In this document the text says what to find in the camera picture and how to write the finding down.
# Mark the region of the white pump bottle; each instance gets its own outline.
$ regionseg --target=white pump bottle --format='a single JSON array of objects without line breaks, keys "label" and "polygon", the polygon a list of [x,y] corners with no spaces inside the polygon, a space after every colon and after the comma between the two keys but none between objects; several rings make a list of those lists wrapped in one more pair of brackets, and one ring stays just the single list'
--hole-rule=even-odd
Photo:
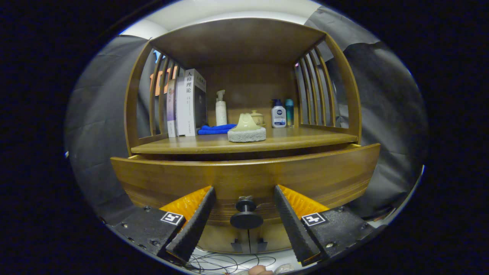
[{"label": "white pump bottle", "polygon": [[220,90],[217,92],[218,98],[216,99],[216,126],[227,124],[226,102],[222,100],[225,91],[226,90]]}]

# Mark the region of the ceiling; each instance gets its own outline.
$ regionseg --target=ceiling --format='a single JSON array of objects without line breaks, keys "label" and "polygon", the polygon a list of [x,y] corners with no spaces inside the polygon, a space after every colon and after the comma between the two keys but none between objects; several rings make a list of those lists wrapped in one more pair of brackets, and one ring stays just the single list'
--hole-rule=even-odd
[{"label": "ceiling", "polygon": [[307,20],[320,4],[310,0],[181,0],[146,19],[168,31],[193,23],[222,17],[280,16],[285,20]]}]

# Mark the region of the shelf top panel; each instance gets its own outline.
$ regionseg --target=shelf top panel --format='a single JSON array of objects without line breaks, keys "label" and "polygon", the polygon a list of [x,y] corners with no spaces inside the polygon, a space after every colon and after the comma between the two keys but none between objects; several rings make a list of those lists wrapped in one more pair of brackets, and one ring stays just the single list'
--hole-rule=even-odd
[{"label": "shelf top panel", "polygon": [[356,142],[357,136],[296,127],[267,129],[267,138],[258,142],[235,143],[227,134],[171,137],[133,147],[135,154],[224,154],[316,147]]},{"label": "shelf top panel", "polygon": [[292,65],[325,33],[291,22],[237,18],[183,27],[151,45],[186,69],[233,64]]}]

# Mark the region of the white wall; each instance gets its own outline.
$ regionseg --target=white wall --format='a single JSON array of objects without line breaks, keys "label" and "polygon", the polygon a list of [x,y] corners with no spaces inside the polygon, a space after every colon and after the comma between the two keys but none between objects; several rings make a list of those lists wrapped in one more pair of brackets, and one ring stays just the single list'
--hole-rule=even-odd
[{"label": "white wall", "polygon": [[319,7],[310,0],[181,0],[150,14],[122,34],[149,39],[195,23],[242,17],[304,24]]},{"label": "white wall", "polygon": [[145,39],[150,39],[151,37],[158,37],[167,32],[168,30],[162,27],[160,24],[157,24],[147,19],[141,19],[140,21],[127,28],[121,34],[134,35]]}]

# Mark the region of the sponge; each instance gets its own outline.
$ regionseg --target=sponge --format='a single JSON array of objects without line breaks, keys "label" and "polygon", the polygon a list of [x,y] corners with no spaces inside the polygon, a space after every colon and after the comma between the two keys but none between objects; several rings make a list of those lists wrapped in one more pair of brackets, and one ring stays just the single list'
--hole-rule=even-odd
[{"label": "sponge", "polygon": [[240,114],[238,125],[227,132],[231,142],[254,142],[265,140],[266,137],[265,128],[257,126],[250,114]]},{"label": "sponge", "polygon": [[257,130],[233,131],[227,132],[227,138],[231,142],[253,142],[265,140],[267,132],[265,128],[260,127]]}]

